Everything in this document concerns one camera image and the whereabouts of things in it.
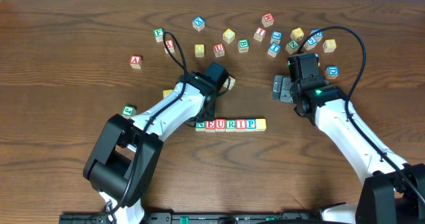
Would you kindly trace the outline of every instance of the wooden table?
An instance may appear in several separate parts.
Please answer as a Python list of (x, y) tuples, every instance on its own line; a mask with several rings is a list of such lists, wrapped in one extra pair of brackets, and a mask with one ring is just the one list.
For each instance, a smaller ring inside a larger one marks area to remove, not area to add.
[[(64, 212), (97, 212), (100, 196), (82, 168), (109, 117), (125, 104), (142, 112), (173, 88), (182, 70), (156, 43), (163, 27), (182, 45), (189, 70), (216, 60), (236, 77), (216, 116), (265, 117), (256, 133), (210, 134), (181, 126), (165, 142), (147, 209), (176, 212), (273, 212), (358, 201), (361, 184), (335, 144), (294, 106), (271, 99), (272, 81), (288, 74), (282, 49), (267, 55), (270, 33), (344, 25), (367, 46), (367, 67), (352, 98), (363, 120), (410, 163), (425, 161), (425, 6), (398, 0), (3, 0), (0, 3), (0, 223), (57, 223)], [(261, 16), (276, 18), (262, 43)], [(198, 15), (201, 32), (192, 28)], [(249, 38), (215, 58), (227, 28)], [(331, 84), (348, 92), (361, 65), (358, 42), (328, 31), (337, 49), (320, 55)], [(194, 45), (206, 45), (195, 58)], [(143, 55), (134, 72), (131, 55)]]

